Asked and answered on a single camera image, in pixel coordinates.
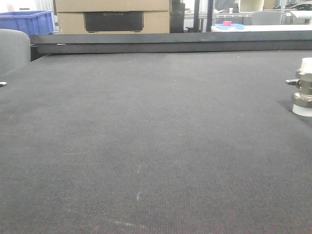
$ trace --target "scratch mark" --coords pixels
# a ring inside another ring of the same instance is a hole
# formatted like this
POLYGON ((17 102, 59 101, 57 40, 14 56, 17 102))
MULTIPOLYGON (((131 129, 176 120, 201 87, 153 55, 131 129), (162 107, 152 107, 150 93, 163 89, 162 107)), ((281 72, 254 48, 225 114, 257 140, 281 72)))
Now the scratch mark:
POLYGON ((136 195, 136 199, 139 201, 140 200, 140 194, 141 194, 141 191, 137 193, 136 195))
MULTIPOLYGON (((85 217, 87 215, 87 214, 84 214, 83 212, 79 212, 79 211, 75 211, 75 210, 71 210, 71 209, 68 209, 68 212, 75 213, 75 214, 81 215, 83 217, 85 217)), ((132 224, 132 223, 122 222, 120 220, 110 219, 105 214, 103 214, 103 215, 104 215, 104 217, 102 218, 102 221, 107 221, 107 222, 110 222, 110 223, 114 223, 116 225, 124 225, 124 226, 127 226, 127 227, 134 227, 134 228, 145 229, 145 227, 142 226, 142 225, 135 225, 135 224, 132 224)), ((95 227, 95 231, 98 232, 98 230, 99 230, 99 225, 97 225, 95 227)))
POLYGON ((126 223, 126 222, 121 222, 121 221, 116 221, 115 224, 121 224, 121 225, 128 226, 128 227, 145 228, 144 226, 141 226, 141 225, 134 225, 132 223, 126 223))
POLYGON ((139 174, 140 173, 140 170, 141 170, 141 164, 139 165, 139 167, 138 167, 138 170, 137 170, 137 173, 139 174))

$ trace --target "metal frame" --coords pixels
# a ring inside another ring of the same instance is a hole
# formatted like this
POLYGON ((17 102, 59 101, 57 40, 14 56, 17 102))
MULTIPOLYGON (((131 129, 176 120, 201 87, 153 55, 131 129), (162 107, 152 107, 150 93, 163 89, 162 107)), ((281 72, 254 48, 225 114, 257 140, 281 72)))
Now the metal frame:
POLYGON ((312 50, 310 31, 33 35, 42 54, 312 50))

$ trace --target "gray felt surface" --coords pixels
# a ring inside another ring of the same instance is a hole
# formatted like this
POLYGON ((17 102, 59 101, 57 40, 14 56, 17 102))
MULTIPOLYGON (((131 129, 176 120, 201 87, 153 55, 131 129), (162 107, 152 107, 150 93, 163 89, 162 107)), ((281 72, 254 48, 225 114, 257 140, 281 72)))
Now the gray felt surface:
POLYGON ((44 57, 1 77, 0 233, 311 234, 311 51, 44 57))

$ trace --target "blue tray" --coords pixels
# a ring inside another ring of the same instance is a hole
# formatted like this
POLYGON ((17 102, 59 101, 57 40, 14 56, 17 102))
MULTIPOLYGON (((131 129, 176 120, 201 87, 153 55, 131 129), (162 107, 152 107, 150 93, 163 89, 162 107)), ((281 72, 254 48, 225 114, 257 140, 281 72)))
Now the blue tray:
POLYGON ((225 30, 230 29, 230 28, 236 28, 236 29, 244 29, 245 28, 245 25, 239 24, 239 23, 232 23, 231 26, 223 26, 222 23, 217 23, 215 26, 219 29, 225 29, 225 30))
POLYGON ((27 35, 53 32, 52 11, 15 11, 0 13, 0 28, 19 30, 27 35))

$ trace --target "gray chair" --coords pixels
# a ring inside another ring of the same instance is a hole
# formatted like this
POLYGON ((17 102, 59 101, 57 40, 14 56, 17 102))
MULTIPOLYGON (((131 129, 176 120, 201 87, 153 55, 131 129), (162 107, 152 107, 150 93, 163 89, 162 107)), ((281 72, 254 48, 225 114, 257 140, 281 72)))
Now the gray chair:
POLYGON ((0 76, 29 62, 29 37, 21 31, 0 29, 0 76))
POLYGON ((278 25, 282 22, 279 11, 255 11, 252 15, 253 25, 278 25))

